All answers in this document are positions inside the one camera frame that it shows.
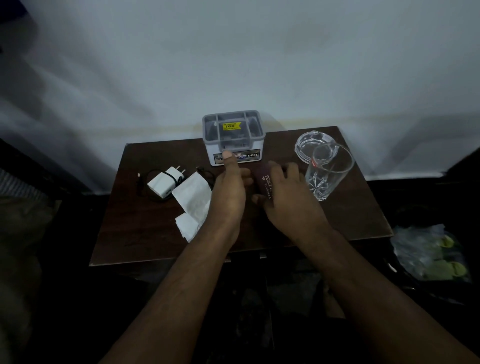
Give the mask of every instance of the gray plastic box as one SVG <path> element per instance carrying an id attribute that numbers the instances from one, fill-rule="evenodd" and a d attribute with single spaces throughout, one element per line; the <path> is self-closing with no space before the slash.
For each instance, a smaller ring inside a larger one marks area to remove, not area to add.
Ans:
<path id="1" fill-rule="evenodd" d="M 212 166 L 223 165 L 225 149 L 233 152 L 239 163 L 262 159 L 265 131 L 257 110 L 205 115 L 202 129 Z"/>

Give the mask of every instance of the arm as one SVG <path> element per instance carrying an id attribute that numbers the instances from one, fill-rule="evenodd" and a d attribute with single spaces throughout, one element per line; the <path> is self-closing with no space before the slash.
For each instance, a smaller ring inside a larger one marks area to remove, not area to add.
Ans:
<path id="1" fill-rule="evenodd" d="M 328 224 L 298 166 L 272 163 L 273 202 L 254 195 L 270 221 L 322 272 L 347 318 L 382 363 L 480 363 Z"/>
<path id="2" fill-rule="evenodd" d="M 102 359 L 110 363 L 189 363 L 225 256 L 236 241 L 250 171 L 224 152 L 207 219 L 148 304 Z"/>

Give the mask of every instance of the yellow price label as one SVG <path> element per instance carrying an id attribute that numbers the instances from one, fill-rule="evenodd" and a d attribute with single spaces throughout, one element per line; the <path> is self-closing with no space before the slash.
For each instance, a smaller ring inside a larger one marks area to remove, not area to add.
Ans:
<path id="1" fill-rule="evenodd" d="M 240 124 L 241 121 L 239 122 L 226 122 L 223 124 L 223 130 L 240 130 Z"/>

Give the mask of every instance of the forearm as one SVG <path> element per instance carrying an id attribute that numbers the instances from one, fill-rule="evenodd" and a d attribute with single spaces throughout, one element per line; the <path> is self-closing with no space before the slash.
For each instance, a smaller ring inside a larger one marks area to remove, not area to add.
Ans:
<path id="1" fill-rule="evenodd" d="M 228 239 L 205 222 L 102 363 L 189 363 Z"/>
<path id="2" fill-rule="evenodd" d="M 302 239 L 348 319 L 383 363 L 477 362 L 421 307 L 368 263 L 338 232 Z"/>

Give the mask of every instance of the brown table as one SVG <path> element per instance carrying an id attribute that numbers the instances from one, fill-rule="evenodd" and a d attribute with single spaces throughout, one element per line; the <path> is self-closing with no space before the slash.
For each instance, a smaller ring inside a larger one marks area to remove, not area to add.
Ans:
<path id="1" fill-rule="evenodd" d="M 305 173 L 307 164 L 294 152 L 298 137 L 306 131 L 292 130 L 267 133 L 263 160 L 242 164 L 250 169 L 262 162 L 297 162 Z M 316 128 L 346 145 L 336 126 Z M 115 177 L 112 193 L 98 239 L 90 261 L 91 266 L 150 261 L 177 257 L 187 245 L 175 224 L 175 217 L 183 209 L 172 198 L 159 203 L 137 193 L 138 173 L 152 169 L 167 170 L 181 165 L 185 175 L 202 166 L 215 175 L 223 166 L 212 167 L 202 139 L 127 144 Z M 256 186 L 247 189 L 247 202 L 240 226 L 240 234 L 231 252 L 251 251 L 291 246 L 292 243 L 255 206 L 251 195 Z M 392 236 L 383 212 L 378 206 L 360 169 L 355 164 L 327 200 L 321 202 L 332 226 L 349 241 Z"/>

